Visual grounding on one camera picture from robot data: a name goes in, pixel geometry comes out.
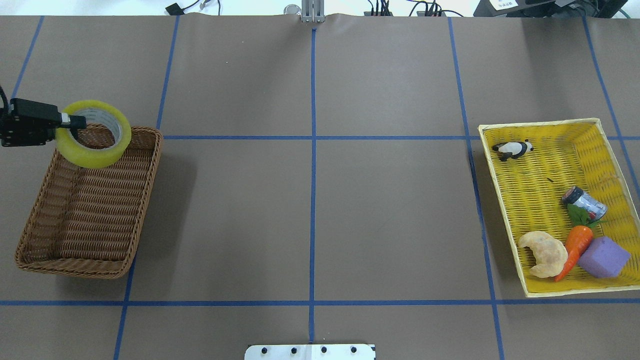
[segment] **yellow tape roll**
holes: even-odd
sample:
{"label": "yellow tape roll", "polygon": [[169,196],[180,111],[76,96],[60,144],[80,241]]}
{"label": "yellow tape roll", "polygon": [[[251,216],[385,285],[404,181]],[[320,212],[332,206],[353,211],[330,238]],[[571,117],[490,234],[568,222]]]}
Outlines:
{"label": "yellow tape roll", "polygon": [[82,100],[67,106],[64,113],[86,117],[87,123],[106,126],[115,143],[104,149],[90,149],[80,144],[69,129],[56,129],[56,148],[71,163],[86,168],[103,168],[122,157],[131,141],[131,126],[120,110],[98,100]]}

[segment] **toy panda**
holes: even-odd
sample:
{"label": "toy panda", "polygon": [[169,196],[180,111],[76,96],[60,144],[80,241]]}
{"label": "toy panda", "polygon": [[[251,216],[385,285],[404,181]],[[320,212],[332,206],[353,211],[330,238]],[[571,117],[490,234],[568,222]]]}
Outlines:
{"label": "toy panda", "polygon": [[497,143],[491,149],[498,152],[500,161],[507,161],[508,158],[517,159],[527,152],[533,151],[533,145],[529,139],[525,139],[524,142]]}

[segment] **yellow basket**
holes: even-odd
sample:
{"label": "yellow basket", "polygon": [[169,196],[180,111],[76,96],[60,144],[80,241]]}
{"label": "yellow basket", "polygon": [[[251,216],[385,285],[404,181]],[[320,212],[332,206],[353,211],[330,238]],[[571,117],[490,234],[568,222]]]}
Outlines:
{"label": "yellow basket", "polygon": [[[527,297],[640,289],[640,221],[599,119],[480,125],[478,130]],[[534,151],[515,160],[502,162],[491,150],[496,143],[525,139]],[[618,277],[596,279],[579,266],[559,282],[529,273],[536,259],[517,241],[536,230],[564,241],[572,224],[561,197],[573,185],[609,207],[594,234],[631,253]]]}

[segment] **toy carrot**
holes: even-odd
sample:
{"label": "toy carrot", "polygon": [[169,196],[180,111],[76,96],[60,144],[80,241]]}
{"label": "toy carrot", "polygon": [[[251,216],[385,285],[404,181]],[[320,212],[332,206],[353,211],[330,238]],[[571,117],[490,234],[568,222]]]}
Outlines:
{"label": "toy carrot", "polygon": [[554,278],[555,281],[560,281],[569,271],[575,266],[580,259],[580,256],[587,250],[591,240],[593,240],[593,230],[600,221],[589,222],[589,213],[576,205],[568,204],[566,206],[569,218],[573,223],[574,228],[571,229],[569,235],[566,237],[564,247],[567,253],[569,253],[564,267],[560,274],[557,274]]}

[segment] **purple block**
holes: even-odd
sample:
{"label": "purple block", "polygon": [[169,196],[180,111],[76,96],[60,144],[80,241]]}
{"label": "purple block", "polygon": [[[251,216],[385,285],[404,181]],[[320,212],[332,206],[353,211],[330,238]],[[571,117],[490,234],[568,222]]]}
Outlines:
{"label": "purple block", "polygon": [[591,241],[587,251],[578,260],[578,265],[594,277],[616,277],[631,258],[625,249],[610,238],[603,236]]}

